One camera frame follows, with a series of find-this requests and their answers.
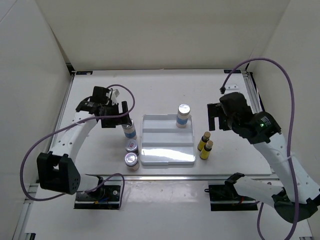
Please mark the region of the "blue label bead jar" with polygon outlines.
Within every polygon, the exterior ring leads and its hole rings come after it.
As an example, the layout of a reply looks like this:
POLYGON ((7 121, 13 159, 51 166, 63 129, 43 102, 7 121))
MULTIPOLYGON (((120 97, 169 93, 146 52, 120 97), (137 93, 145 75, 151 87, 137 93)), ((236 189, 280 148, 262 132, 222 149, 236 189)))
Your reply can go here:
POLYGON ((137 139, 137 132, 135 128, 134 121, 131 119, 131 124, 122 124, 122 129, 124 132, 124 135, 128 139, 137 139))
POLYGON ((178 128, 185 128, 188 123, 191 108, 188 104, 182 103, 178 106, 176 115, 176 126, 178 128))

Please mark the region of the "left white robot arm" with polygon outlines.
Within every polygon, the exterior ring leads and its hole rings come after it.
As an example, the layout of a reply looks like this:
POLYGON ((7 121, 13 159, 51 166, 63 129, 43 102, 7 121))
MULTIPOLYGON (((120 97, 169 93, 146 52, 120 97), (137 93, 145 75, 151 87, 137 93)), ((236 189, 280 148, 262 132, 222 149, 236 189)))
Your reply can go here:
POLYGON ((129 115, 132 109, 126 101, 117 101, 118 87, 119 84, 95 86, 92 95, 76 107, 72 124, 60 130, 63 133, 61 139, 47 153, 38 155, 36 163, 42 189, 68 195, 83 192, 93 200, 103 198, 105 188, 102 178, 80 174, 75 162, 83 143, 97 123, 102 128, 133 125, 129 115))

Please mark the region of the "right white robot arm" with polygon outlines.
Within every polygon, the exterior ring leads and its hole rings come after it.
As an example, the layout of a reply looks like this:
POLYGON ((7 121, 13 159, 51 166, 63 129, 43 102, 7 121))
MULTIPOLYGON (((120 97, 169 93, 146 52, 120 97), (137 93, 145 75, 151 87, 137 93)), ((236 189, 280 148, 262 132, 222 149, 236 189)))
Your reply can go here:
POLYGON ((249 197, 273 207, 287 222, 310 218, 320 205, 320 186, 311 179, 297 158, 287 154, 287 142, 281 127, 266 111, 252 112, 240 92, 225 94, 218 103, 207 104, 209 130, 232 130, 248 140, 267 160, 282 186, 271 186, 253 180, 242 173, 234 173, 225 182, 224 193, 230 200, 249 197))

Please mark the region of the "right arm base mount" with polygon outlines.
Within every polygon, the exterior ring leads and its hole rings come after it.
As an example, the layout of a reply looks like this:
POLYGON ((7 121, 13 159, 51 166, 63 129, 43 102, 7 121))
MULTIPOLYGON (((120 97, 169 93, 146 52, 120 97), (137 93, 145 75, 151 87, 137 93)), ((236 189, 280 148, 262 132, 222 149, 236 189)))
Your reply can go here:
POLYGON ((248 196, 236 193, 234 184, 245 175, 236 172, 223 184, 210 184, 204 190, 209 194, 210 210, 212 212, 257 211, 258 202, 248 196))

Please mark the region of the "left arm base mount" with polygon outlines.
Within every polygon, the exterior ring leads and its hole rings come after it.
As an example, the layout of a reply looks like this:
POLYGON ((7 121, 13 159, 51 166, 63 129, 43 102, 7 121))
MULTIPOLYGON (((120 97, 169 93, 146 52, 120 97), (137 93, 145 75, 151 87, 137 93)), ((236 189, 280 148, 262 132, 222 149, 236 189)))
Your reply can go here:
POLYGON ((125 178, 115 173, 104 180, 98 176, 98 189, 89 193, 77 192, 73 208, 76 210, 119 210, 123 203, 125 178))

